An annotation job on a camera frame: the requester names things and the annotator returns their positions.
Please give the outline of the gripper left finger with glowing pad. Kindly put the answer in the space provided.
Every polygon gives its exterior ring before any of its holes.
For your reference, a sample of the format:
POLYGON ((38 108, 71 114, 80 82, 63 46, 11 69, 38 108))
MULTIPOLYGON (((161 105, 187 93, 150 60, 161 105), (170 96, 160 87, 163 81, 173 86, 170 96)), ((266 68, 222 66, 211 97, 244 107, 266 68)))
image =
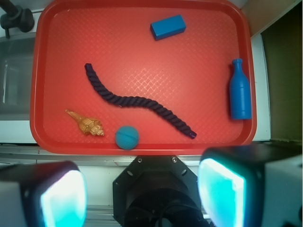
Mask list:
POLYGON ((71 161, 0 168, 2 227, 82 227, 87 185, 71 161))

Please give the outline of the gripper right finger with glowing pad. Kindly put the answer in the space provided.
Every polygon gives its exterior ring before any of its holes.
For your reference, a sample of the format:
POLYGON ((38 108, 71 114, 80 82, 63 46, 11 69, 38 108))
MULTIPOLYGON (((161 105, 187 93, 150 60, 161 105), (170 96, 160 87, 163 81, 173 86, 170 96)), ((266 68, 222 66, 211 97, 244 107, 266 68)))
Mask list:
POLYGON ((300 227, 303 148, 283 143, 204 151, 197 186, 215 227, 300 227))

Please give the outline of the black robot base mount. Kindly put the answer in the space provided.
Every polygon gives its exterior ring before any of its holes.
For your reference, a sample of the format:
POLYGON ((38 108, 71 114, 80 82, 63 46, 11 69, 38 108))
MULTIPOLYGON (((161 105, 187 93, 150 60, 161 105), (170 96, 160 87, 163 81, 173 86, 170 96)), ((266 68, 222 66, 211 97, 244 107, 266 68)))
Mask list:
POLYGON ((113 181, 123 227, 207 227, 194 174, 176 156, 138 156, 113 181))

